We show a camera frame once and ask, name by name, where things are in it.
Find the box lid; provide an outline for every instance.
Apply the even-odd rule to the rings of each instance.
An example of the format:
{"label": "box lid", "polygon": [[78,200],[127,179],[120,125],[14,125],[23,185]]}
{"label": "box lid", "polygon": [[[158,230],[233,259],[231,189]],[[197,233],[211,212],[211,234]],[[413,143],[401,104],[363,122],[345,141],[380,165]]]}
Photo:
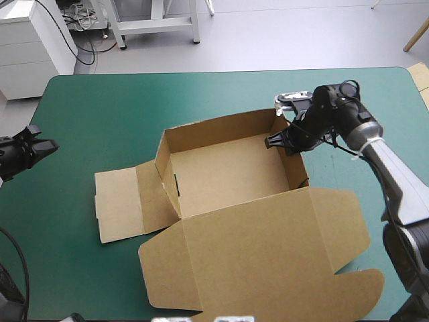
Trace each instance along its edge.
{"label": "box lid", "polygon": [[150,303],[195,321],[356,321],[377,303],[378,270],[335,272],[369,236],[356,196],[302,188],[182,219],[139,250]]}

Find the white zip tie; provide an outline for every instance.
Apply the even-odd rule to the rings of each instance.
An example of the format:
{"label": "white zip tie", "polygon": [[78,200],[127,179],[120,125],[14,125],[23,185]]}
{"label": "white zip tie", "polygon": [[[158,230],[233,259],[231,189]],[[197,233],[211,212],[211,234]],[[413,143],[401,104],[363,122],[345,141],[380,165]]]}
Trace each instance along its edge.
{"label": "white zip tie", "polygon": [[372,139],[368,139],[364,144],[362,144],[361,148],[359,149],[359,152],[357,152],[356,156],[353,156],[351,158],[352,161],[356,161],[357,159],[359,159],[362,156],[362,152],[363,150],[371,143],[374,143],[376,141],[384,141],[383,138],[378,137],[378,138],[372,138]]}

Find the white cabinet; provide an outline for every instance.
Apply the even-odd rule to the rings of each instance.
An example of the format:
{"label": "white cabinet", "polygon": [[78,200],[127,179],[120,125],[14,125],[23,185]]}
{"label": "white cabinet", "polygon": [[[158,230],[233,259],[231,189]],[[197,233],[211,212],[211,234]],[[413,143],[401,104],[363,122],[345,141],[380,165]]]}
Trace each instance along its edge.
{"label": "white cabinet", "polygon": [[[77,54],[56,2],[42,3]],[[41,96],[52,77],[73,74],[75,64],[76,58],[39,3],[15,0],[0,9],[0,91],[7,99]]]}

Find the robotic arm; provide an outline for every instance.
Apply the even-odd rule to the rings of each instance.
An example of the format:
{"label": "robotic arm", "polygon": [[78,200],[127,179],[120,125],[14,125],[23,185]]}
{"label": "robotic arm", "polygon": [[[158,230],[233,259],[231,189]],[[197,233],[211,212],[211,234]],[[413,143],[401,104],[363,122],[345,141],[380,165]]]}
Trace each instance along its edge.
{"label": "robotic arm", "polygon": [[267,148],[310,151],[329,139],[337,146],[340,135],[369,163],[385,196],[385,249],[411,294],[390,321],[429,322],[429,188],[384,142],[383,128],[361,103],[359,84],[347,80],[314,93],[281,94],[275,106],[280,115],[294,111],[296,116],[289,127],[266,138]]}

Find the wooden table leg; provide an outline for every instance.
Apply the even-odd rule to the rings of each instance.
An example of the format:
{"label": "wooden table leg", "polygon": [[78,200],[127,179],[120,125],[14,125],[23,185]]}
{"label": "wooden table leg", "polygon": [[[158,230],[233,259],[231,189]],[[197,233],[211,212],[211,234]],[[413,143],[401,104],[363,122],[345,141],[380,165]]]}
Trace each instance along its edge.
{"label": "wooden table leg", "polygon": [[429,29],[429,18],[422,24],[422,26],[418,29],[418,31],[411,37],[408,44],[404,47],[404,52],[408,52],[412,46],[423,36],[426,30]]}

